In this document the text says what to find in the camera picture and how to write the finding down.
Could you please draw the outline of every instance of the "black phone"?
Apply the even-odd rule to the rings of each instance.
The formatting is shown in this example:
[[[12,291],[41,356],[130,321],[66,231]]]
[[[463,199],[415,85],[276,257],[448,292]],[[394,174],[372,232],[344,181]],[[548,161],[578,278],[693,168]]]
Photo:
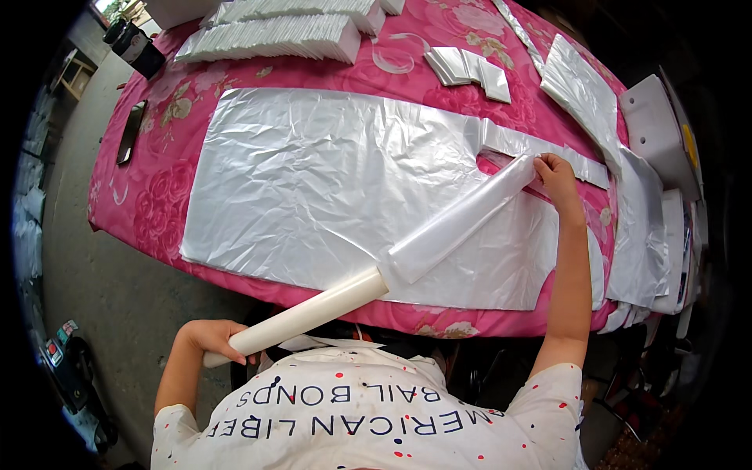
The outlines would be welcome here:
[[[136,141],[136,135],[138,135],[138,128],[141,127],[141,120],[144,118],[146,103],[147,101],[143,100],[131,108],[126,128],[123,130],[123,137],[120,139],[120,148],[117,149],[117,160],[115,160],[115,163],[118,165],[122,165],[131,159],[133,144]]]

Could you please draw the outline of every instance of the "floral pattern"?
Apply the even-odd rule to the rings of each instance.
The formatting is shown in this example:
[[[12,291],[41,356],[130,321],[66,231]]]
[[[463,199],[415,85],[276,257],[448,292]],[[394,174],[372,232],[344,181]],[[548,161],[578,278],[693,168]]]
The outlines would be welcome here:
[[[511,0],[506,2],[541,53],[547,55],[543,44],[559,31]],[[335,89],[401,99],[487,117],[501,126],[566,144],[585,157],[597,158],[582,129],[538,88],[540,77],[527,49],[490,0],[408,0],[402,15],[387,18],[378,38],[363,39],[352,66],[299,57],[174,63],[174,53],[198,28],[198,22],[161,33],[154,45],[168,58],[164,69],[152,81],[133,74],[127,83],[102,137],[89,185],[87,212],[94,229],[103,229],[149,256],[227,289],[284,307],[317,293],[218,271],[180,257],[203,138],[219,97],[229,88]],[[476,85],[441,86],[423,59],[431,46],[467,49],[505,68],[512,104],[486,99]],[[617,94],[624,91],[623,85],[592,54],[577,44],[575,47]],[[113,155],[117,154],[130,109],[143,99],[149,104],[133,156],[127,165],[115,165]],[[617,130],[622,142],[627,143],[621,116]],[[488,173],[498,171],[482,159],[481,169]],[[618,214],[614,186],[604,191],[587,183],[577,185],[588,226],[599,240],[608,282]],[[436,338],[542,335],[553,277],[552,272],[544,282],[534,311],[461,310],[374,301],[343,319]],[[604,302],[593,312],[592,327],[601,329],[613,310],[613,302]]]

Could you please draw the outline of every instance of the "woman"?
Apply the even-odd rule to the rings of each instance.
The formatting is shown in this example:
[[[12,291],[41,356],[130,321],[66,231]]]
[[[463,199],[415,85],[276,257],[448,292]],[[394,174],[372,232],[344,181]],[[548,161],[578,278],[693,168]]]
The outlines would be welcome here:
[[[156,395],[151,468],[572,468],[590,330],[590,264],[572,167],[535,170],[559,213],[545,339],[505,412],[452,397],[436,362],[332,341],[276,362],[196,420],[205,351],[245,364],[227,340],[245,326],[198,320],[178,332]]]

